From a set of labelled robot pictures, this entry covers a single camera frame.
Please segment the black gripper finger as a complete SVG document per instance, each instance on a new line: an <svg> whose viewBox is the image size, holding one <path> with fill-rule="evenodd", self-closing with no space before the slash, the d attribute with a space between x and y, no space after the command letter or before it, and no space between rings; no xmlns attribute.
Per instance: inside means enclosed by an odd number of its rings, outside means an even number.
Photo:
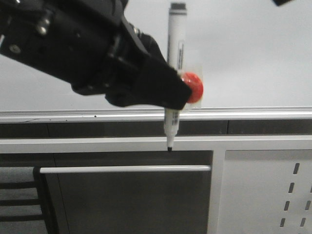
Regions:
<svg viewBox="0 0 312 234"><path fill-rule="evenodd" d="M175 69L156 58L148 58L137 71L122 69L105 98L118 107L153 105L181 110L191 93Z"/></svg>
<svg viewBox="0 0 312 234"><path fill-rule="evenodd" d="M148 35L141 33L139 34L139 39L142 42L143 46L147 50L147 52L154 58L166 63L166 60L164 59L161 50L159 48L158 43L155 41L155 39Z"/></svg>

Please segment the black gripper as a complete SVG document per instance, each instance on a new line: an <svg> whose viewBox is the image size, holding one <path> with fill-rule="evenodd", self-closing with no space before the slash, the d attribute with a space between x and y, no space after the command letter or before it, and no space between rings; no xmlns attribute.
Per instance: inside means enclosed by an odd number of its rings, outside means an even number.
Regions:
<svg viewBox="0 0 312 234"><path fill-rule="evenodd" d="M1 54L71 84L81 95L130 84L146 50L119 0L3 0Z"/></svg>

